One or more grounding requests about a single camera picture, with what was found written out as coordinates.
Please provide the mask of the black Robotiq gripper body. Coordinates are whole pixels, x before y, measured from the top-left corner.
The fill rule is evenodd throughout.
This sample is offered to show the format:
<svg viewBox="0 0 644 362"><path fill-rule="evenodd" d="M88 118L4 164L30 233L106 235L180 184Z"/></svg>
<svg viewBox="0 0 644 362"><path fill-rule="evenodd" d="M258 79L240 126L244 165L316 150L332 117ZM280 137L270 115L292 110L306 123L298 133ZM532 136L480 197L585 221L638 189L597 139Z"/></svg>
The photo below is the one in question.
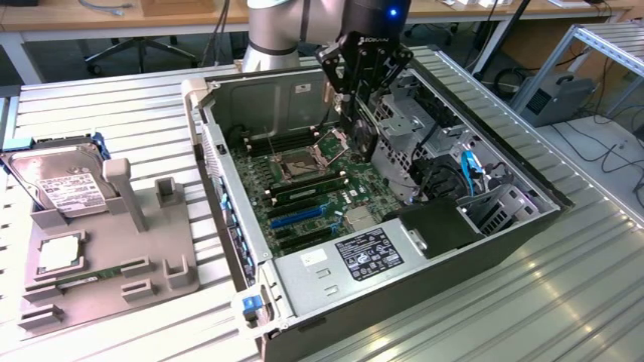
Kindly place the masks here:
<svg viewBox="0 0 644 362"><path fill-rule="evenodd" d="M400 35L408 18L406 0L346 1L342 10L341 43L350 45L344 66L350 71L353 95L361 98L361 80L368 59L377 48L405 47Z"/></svg>

